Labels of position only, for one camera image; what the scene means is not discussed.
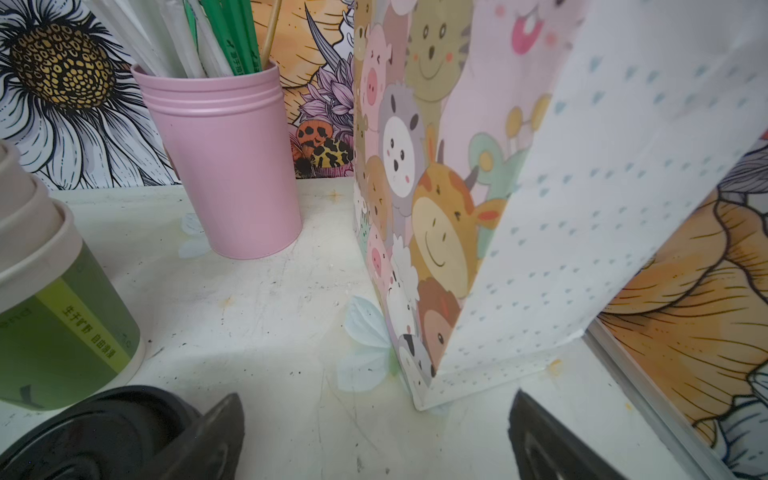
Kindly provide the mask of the cartoon animal gift bag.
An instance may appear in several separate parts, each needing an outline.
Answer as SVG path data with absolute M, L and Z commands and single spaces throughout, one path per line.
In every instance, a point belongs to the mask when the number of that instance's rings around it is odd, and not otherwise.
M 767 125 L 763 1 L 368 1 L 357 214 L 426 410 L 546 367 Z

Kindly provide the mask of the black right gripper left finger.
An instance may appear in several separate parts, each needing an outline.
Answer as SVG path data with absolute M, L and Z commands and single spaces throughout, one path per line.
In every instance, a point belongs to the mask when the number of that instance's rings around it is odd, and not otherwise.
M 140 479 L 234 479 L 243 448 L 245 419 L 231 393 L 195 420 L 139 472 Z

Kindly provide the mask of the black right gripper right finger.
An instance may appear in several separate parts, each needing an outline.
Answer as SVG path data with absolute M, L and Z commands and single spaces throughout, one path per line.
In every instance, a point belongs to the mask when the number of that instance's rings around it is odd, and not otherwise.
M 625 479 L 523 390 L 512 402 L 508 437 L 523 480 Z

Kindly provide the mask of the black coffee cup lid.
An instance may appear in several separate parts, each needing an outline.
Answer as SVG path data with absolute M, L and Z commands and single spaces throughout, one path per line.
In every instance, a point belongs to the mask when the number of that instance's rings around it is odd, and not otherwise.
M 89 397 L 1 454 L 3 479 L 135 479 L 201 413 L 151 386 Z

